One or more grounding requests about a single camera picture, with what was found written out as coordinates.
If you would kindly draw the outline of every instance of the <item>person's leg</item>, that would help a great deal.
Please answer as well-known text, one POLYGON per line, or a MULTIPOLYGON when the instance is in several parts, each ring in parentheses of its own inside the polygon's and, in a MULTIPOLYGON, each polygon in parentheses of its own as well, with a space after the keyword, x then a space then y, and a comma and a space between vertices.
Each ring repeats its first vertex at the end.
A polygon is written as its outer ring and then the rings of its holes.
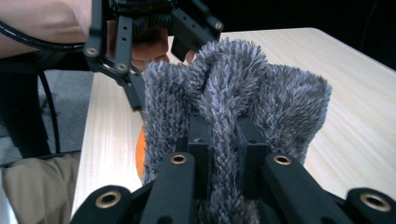
POLYGON ((79 155, 26 159, 3 170, 3 187, 20 223, 70 223, 79 155))

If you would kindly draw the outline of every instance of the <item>black cable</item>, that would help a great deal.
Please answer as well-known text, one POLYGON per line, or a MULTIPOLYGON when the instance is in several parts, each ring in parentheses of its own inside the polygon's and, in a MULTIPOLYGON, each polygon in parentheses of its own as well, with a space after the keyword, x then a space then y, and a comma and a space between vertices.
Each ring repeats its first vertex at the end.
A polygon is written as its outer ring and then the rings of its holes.
POLYGON ((375 12, 376 5, 377 5, 377 4, 378 4, 378 1, 375 1, 374 4, 373 4, 372 9, 371 9, 371 11, 370 11, 370 15, 369 15, 369 17, 367 18, 367 22, 366 22, 365 25, 364 25, 363 33, 362 33, 362 35, 361 35, 361 45, 360 45, 360 47, 361 47, 361 48, 360 48, 360 51, 361 51, 361 52, 363 52, 364 42, 365 42, 366 35, 367 35, 367 30, 368 30, 368 27, 369 27, 371 18, 373 17, 373 14, 374 14, 374 12, 375 12))
POLYGON ((52 128, 53 128, 53 135, 55 138, 55 152, 61 153, 61 143, 59 138, 59 127, 58 127, 58 120, 56 119, 56 111, 55 111, 55 104, 52 100, 52 94, 50 93, 50 85, 47 81, 46 75, 44 72, 40 72, 38 74, 41 80, 41 84, 43 85, 44 92, 47 95, 47 100, 49 103, 49 111, 50 111, 50 118, 52 119, 52 128))
POLYGON ((40 40, 40 39, 31 37, 29 35, 26 35, 20 31, 17 31, 14 28, 6 25, 2 21, 0 21, 0 33, 8 36, 11 39, 18 41, 24 45, 33 47, 35 49, 72 53, 72 52, 82 51, 82 48, 84 46, 83 43, 58 44, 58 43, 48 42, 45 40, 40 40))

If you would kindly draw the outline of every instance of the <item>screw hole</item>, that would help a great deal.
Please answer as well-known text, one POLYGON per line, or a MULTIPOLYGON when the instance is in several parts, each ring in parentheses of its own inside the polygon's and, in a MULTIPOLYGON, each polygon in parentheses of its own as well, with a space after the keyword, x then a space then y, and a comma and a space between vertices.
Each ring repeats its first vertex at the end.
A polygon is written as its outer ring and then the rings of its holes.
POLYGON ((121 194, 118 191, 111 190, 103 193, 96 199, 96 206, 99 208, 109 208, 116 205, 121 199, 121 194))
POLYGON ((360 196, 360 198, 361 198, 361 201, 365 205, 367 205, 377 211, 380 211, 380 212, 390 211, 390 208, 391 208, 390 204, 387 201, 385 201, 383 198, 381 198, 377 195, 374 195, 371 193, 364 193, 360 196))
POLYGON ((291 164, 291 159, 289 159, 285 156, 275 156, 274 161, 281 165, 290 165, 291 164))
POLYGON ((187 158, 183 155, 176 155, 171 158, 173 164, 182 164, 187 161, 187 158))

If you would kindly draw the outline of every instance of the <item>wooden table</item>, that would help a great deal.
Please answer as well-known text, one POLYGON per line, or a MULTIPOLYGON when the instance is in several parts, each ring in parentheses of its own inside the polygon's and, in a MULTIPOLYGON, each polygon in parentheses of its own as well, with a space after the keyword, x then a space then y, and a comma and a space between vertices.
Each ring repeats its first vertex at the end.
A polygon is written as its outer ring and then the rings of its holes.
MULTIPOLYGON (((325 124, 305 162, 324 189, 345 198, 351 188, 368 187, 396 199, 395 71, 316 29, 227 33, 222 38, 226 36, 254 41, 269 63, 298 66, 332 85, 325 124)), ((130 191, 141 186, 134 163, 141 127, 141 116, 131 111, 123 89, 96 74, 73 214, 102 186, 130 191)))

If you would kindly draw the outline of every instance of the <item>fuzzy gray fabric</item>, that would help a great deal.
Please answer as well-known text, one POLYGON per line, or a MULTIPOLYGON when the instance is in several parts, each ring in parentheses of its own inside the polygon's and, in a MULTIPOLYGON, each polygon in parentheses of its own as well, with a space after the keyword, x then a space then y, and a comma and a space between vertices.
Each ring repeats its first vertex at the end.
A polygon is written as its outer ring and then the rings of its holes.
POLYGON ((212 186, 210 198, 198 202, 199 223, 260 222, 257 202, 245 200, 238 184, 236 118, 247 114, 273 151, 304 162, 332 90, 307 71, 267 63, 260 47, 242 40, 208 43, 189 66, 150 63, 145 74, 144 183, 155 179, 162 157, 188 134, 192 110, 212 127, 212 186))

